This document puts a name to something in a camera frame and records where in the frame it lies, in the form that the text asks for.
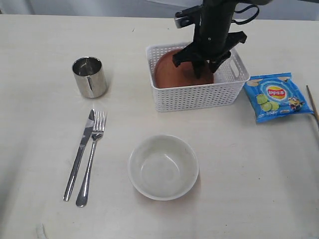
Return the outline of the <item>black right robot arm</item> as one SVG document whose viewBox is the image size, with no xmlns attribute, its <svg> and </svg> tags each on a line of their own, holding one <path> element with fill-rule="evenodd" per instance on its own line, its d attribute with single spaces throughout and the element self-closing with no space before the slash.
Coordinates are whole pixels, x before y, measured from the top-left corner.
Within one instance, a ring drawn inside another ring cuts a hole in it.
<svg viewBox="0 0 319 239">
<path fill-rule="evenodd" d="M 230 25 L 251 22 L 258 16 L 259 6 L 269 3 L 269 0 L 204 0 L 201 5 L 176 12 L 177 28 L 192 24 L 195 28 L 193 41 L 173 55 L 173 64 L 178 67 L 183 62 L 191 62 L 199 78 L 207 62 L 211 73 L 215 73 L 230 58 L 231 49 L 247 39 L 243 31 L 230 33 Z"/>
</svg>

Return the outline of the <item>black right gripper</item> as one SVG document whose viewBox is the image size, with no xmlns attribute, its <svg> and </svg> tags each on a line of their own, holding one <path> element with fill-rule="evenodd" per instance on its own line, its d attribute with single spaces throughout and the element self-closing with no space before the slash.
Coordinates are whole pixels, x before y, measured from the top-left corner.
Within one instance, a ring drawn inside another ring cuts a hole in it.
<svg viewBox="0 0 319 239">
<path fill-rule="evenodd" d="M 183 62 L 191 62 L 194 75 L 200 79 L 209 61 L 209 70 L 214 74 L 218 68 L 231 56 L 230 50 L 239 43 L 245 43 L 247 35 L 243 31 L 228 33 L 224 43 L 212 40 L 194 40 L 178 53 L 172 61 L 176 67 Z"/>
</svg>

